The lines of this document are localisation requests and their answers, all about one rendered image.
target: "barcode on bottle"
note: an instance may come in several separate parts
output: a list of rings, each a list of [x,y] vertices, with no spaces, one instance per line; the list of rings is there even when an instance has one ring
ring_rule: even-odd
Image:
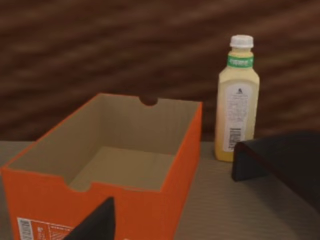
[[[34,234],[30,220],[18,218],[18,225],[21,240],[34,240]]]
[[[235,149],[238,142],[241,141],[241,128],[230,128],[229,149]]]

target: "bottle neck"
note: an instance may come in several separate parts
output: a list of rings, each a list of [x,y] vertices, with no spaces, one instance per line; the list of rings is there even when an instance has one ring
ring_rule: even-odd
[[[228,55],[227,66],[236,69],[252,69],[254,54],[251,48],[233,48]]]

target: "open cardboard box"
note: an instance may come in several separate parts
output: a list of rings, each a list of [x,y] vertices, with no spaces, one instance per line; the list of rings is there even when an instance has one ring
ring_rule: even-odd
[[[108,197],[116,240],[173,239],[201,122],[199,102],[99,94],[2,169],[14,239],[63,239]]]

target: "white label sticker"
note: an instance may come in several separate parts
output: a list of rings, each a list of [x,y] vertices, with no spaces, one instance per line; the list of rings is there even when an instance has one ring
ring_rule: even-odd
[[[237,83],[225,92],[225,132],[223,150],[233,152],[238,142],[245,140],[248,113],[253,89],[249,84]]]
[[[63,240],[72,227],[18,218],[21,240]]]

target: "table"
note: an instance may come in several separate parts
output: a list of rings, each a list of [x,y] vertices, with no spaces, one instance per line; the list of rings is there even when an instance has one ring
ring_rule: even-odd
[[[0,142],[0,165],[29,142]],[[202,143],[175,240],[319,240],[320,215],[273,177],[235,183],[231,164]],[[12,240],[0,183],[0,240]]]

